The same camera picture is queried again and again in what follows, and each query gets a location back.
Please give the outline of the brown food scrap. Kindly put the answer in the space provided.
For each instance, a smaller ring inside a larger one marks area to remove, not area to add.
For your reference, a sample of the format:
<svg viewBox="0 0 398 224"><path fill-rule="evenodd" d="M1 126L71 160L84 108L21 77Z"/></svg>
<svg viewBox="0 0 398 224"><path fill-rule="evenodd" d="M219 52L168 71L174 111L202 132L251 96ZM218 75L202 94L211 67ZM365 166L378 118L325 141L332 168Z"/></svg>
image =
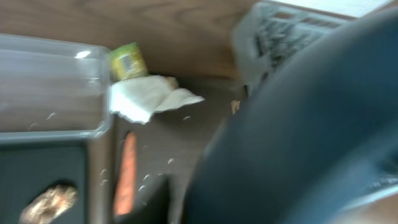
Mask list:
<svg viewBox="0 0 398 224"><path fill-rule="evenodd" d="M36 197L21 211L21 224L49 224L74 206L78 191L71 185L56 185Z"/></svg>

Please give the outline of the blue plate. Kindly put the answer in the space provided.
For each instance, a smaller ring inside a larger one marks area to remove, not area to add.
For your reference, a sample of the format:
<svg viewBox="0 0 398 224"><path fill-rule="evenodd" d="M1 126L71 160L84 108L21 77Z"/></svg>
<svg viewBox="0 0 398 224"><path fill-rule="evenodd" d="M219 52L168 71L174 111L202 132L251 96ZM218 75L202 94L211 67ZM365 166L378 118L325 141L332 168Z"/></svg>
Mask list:
<svg viewBox="0 0 398 224"><path fill-rule="evenodd" d="M397 9L300 51L205 151L182 223L326 223L397 150Z"/></svg>

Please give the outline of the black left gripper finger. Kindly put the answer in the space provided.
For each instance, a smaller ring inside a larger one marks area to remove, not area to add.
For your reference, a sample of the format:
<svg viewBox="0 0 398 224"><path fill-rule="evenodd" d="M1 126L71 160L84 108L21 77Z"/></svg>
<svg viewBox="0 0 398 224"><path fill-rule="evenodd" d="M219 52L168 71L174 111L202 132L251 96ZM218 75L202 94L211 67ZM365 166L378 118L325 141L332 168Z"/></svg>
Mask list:
<svg viewBox="0 0 398 224"><path fill-rule="evenodd" d="M144 187L132 212L114 218L116 224L168 224L171 203L170 176L158 175Z"/></svg>

